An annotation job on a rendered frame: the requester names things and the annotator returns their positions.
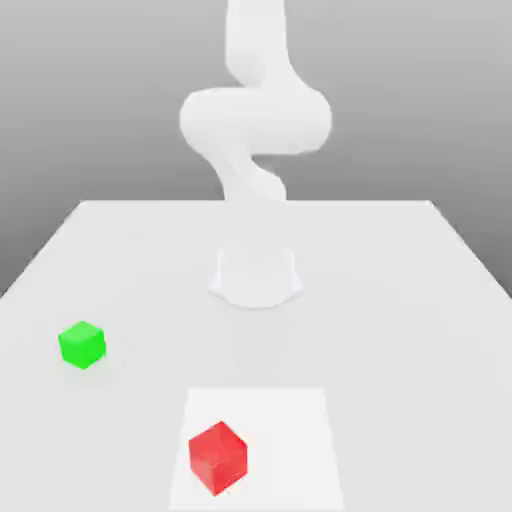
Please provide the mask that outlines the small green cube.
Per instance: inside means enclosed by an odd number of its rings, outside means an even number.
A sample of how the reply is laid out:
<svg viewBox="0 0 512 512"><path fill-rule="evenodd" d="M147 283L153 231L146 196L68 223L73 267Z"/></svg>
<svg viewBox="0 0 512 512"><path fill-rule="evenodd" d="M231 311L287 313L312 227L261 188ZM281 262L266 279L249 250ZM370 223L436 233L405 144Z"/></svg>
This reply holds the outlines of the small green cube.
<svg viewBox="0 0 512 512"><path fill-rule="evenodd" d="M104 331L85 321L60 333L58 342L62 359L80 369L87 369L106 354Z"/></svg>

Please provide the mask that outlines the small red cube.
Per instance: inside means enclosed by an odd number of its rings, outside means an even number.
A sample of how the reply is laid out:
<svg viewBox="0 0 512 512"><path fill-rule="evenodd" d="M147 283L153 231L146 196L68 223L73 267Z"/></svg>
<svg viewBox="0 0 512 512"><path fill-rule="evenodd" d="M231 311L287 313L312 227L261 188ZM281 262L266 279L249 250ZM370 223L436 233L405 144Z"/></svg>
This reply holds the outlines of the small red cube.
<svg viewBox="0 0 512 512"><path fill-rule="evenodd" d="M225 491L248 472L248 446L219 421L188 441L190 468L213 495Z"/></svg>

